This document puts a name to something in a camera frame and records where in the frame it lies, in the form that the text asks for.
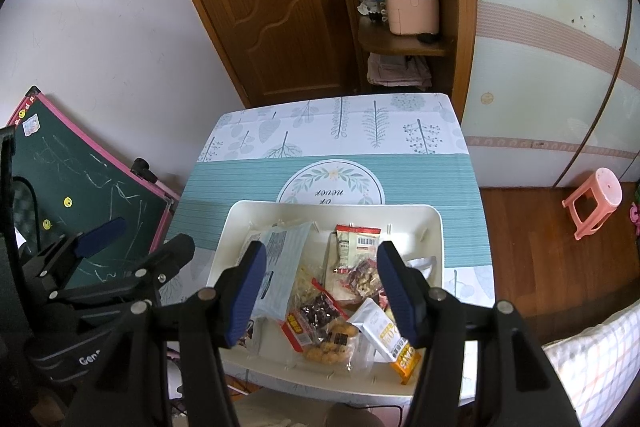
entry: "teal stripe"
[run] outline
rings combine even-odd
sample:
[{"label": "teal stripe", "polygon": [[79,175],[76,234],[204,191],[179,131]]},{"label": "teal stripe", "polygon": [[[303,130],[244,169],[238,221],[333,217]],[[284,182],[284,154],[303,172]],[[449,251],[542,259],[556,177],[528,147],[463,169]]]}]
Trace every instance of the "teal stripe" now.
[{"label": "teal stripe", "polygon": [[380,180],[386,203],[427,203],[440,212],[445,266],[491,264],[478,184],[466,154],[306,156],[197,163],[182,194],[167,238],[187,233],[215,250],[226,215],[239,200],[275,201],[300,169],[343,158],[364,165]]}]

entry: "pink toy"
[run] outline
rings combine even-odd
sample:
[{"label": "pink toy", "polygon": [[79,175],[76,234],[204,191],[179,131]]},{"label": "pink toy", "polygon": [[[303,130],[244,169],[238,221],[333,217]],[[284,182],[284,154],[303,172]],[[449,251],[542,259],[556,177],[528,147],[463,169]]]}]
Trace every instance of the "pink toy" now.
[{"label": "pink toy", "polygon": [[638,214],[638,207],[635,203],[631,203],[629,219],[631,219],[631,222],[636,226],[636,235],[640,235],[640,215]]},{"label": "pink toy", "polygon": [[[597,203],[594,211],[584,221],[580,220],[578,213],[575,211],[575,200],[582,195],[594,198]],[[601,167],[589,176],[587,181],[576,188],[574,193],[562,202],[564,208],[569,208],[569,214],[574,220],[577,229],[574,233],[576,240],[597,232],[621,201],[622,187],[620,187],[620,182],[612,171]]]}]

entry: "wooden floor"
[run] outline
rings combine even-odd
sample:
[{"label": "wooden floor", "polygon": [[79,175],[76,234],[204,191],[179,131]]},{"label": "wooden floor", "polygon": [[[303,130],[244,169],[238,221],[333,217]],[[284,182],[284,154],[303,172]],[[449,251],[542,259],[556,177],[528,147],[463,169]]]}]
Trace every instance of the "wooden floor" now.
[{"label": "wooden floor", "polygon": [[596,325],[640,298],[634,185],[595,234],[574,239],[563,188],[481,188],[496,299],[509,299],[546,342]]}]

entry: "checkered bedsheet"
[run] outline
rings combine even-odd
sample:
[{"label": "checkered bedsheet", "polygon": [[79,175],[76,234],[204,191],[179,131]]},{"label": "checkered bedsheet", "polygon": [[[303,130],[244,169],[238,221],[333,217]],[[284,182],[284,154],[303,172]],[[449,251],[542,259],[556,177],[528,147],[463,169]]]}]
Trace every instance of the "checkered bedsheet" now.
[{"label": "checkered bedsheet", "polygon": [[600,427],[640,370],[640,300],[604,323],[543,349],[582,427]]}]

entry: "circular tablecloth emblem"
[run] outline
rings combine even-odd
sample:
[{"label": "circular tablecloth emblem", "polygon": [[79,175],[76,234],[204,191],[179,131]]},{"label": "circular tablecloth emblem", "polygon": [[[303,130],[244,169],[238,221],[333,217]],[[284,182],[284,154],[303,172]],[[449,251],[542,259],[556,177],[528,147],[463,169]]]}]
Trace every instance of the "circular tablecloth emblem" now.
[{"label": "circular tablecloth emblem", "polygon": [[349,160],[322,160],[296,172],[278,203],[384,204],[382,184],[366,167]]}]

